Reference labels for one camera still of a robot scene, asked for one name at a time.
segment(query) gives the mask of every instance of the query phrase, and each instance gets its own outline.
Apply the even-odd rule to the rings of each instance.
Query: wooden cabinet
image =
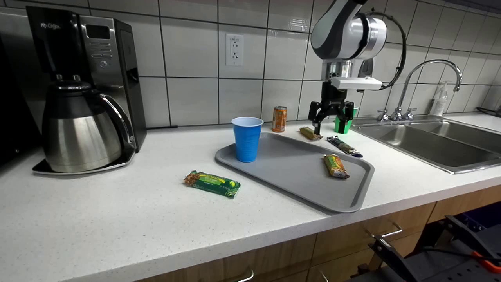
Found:
[[[499,201],[501,201],[501,187],[493,187],[488,190],[444,199],[435,204],[435,208],[429,216],[429,223],[440,221],[446,215],[465,213],[468,210],[485,207]]]
[[[434,204],[421,205],[410,210],[391,213],[358,224],[351,224],[346,227],[318,234],[313,252],[313,263],[322,263],[366,249],[371,240],[368,230],[382,235],[396,229],[391,223],[401,226],[404,232],[388,238],[390,241],[421,234],[432,208]]]
[[[357,266],[372,259],[368,248],[372,234],[402,227],[402,234],[388,241],[401,255],[413,251],[427,223],[446,215],[459,215],[477,207],[501,201],[501,187],[470,193],[440,202],[402,210],[369,221],[327,230],[318,235],[255,249],[233,257],[214,260],[192,268],[145,279],[145,282],[236,282],[249,277],[258,282],[324,282],[349,281],[357,274]]]

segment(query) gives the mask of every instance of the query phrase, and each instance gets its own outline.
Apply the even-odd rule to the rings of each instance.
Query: kitchen sink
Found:
[[[455,122],[440,122],[440,124],[416,124],[413,129],[426,130],[440,136],[457,140],[490,152],[501,155],[501,135],[455,124]]]
[[[354,130],[451,174],[501,165],[501,136],[460,124],[357,124]]]

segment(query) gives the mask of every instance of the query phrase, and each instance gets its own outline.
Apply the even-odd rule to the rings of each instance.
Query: cabinet handle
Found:
[[[250,270],[250,276],[249,277],[239,279],[236,282],[247,282],[247,281],[252,281],[252,279],[253,279],[253,270]]]
[[[393,235],[398,235],[398,234],[404,232],[404,229],[399,224],[396,224],[393,221],[390,221],[390,223],[391,223],[391,226],[394,226],[394,230],[379,235],[380,238],[388,238],[388,237],[393,237]],[[372,234],[369,229],[365,227],[365,230],[366,230],[368,235],[376,237],[376,234]]]
[[[321,274],[321,277],[324,279],[324,282],[330,282],[330,281],[327,279],[325,273],[324,273],[321,268],[318,268],[318,273]]]

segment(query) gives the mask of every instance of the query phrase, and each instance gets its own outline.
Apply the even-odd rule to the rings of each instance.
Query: blue cup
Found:
[[[232,119],[235,132],[235,157],[238,161],[250,163],[257,158],[263,119],[243,116]]]

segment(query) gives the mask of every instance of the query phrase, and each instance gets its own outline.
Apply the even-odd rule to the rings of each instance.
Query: electrical outlet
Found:
[[[244,36],[225,35],[225,66],[244,64]]]

